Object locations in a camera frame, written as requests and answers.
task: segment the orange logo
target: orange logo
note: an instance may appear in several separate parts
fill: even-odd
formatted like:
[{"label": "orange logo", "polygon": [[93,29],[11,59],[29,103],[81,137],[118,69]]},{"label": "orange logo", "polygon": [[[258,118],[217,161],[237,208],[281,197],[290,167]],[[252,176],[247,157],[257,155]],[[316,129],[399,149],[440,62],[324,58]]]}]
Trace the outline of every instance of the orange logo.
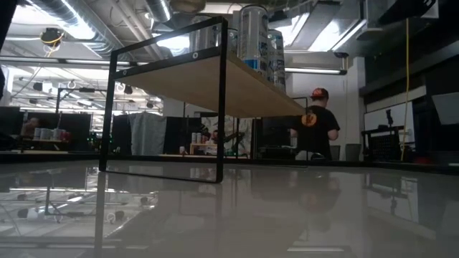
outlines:
[{"label": "orange logo", "polygon": [[309,111],[307,115],[301,117],[301,123],[307,127],[314,126],[317,123],[317,115]]}]

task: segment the black t-shirt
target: black t-shirt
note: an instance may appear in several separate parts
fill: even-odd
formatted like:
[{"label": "black t-shirt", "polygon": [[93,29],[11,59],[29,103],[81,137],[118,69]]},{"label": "black t-shirt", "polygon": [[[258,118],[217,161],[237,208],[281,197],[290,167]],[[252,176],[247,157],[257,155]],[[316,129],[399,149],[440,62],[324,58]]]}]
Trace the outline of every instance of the black t-shirt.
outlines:
[{"label": "black t-shirt", "polygon": [[320,153],[331,160],[328,132],[340,128],[330,110],[319,106],[308,107],[306,115],[295,118],[293,129],[298,131],[299,151]]}]

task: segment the duct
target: duct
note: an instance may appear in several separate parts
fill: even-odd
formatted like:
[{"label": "duct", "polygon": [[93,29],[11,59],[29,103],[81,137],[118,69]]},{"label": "duct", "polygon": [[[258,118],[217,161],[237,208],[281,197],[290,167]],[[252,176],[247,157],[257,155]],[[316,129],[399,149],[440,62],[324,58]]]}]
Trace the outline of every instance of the duct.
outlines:
[{"label": "duct", "polygon": [[146,8],[155,22],[167,22],[172,17],[171,7],[167,0],[146,0]]},{"label": "duct", "polygon": [[[123,47],[115,35],[84,1],[27,0],[27,2],[39,11],[54,18],[56,23],[72,37],[102,42],[100,44],[85,44],[85,46],[103,59],[109,59],[113,50]],[[126,60],[129,59],[129,56],[122,54],[118,59]]]}]

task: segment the shelf leg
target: shelf leg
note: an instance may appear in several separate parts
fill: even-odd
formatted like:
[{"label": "shelf leg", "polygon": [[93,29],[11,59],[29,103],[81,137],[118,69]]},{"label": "shelf leg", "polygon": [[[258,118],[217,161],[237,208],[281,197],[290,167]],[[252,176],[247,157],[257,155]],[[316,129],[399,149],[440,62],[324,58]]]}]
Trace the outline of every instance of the shelf leg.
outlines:
[{"label": "shelf leg", "polygon": [[108,146],[110,145],[110,124],[112,121],[113,97],[115,94],[115,80],[118,53],[112,52],[110,56],[110,69],[108,70],[107,99],[105,100],[105,114],[103,116],[102,146],[100,148],[99,171],[107,170]]},{"label": "shelf leg", "polygon": [[224,156],[224,107],[226,100],[227,81],[227,49],[228,49],[228,21],[222,19],[222,40],[220,45],[220,74],[218,88],[218,142],[217,142],[217,177],[216,183],[223,181]]}]

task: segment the baseball cap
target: baseball cap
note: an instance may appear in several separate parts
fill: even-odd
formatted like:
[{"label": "baseball cap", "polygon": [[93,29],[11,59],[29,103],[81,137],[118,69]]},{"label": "baseball cap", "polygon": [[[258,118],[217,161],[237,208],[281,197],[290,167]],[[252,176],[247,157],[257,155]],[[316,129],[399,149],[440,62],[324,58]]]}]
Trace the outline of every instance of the baseball cap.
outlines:
[{"label": "baseball cap", "polygon": [[316,88],[311,97],[325,97],[328,99],[328,90],[325,90],[324,88]]}]

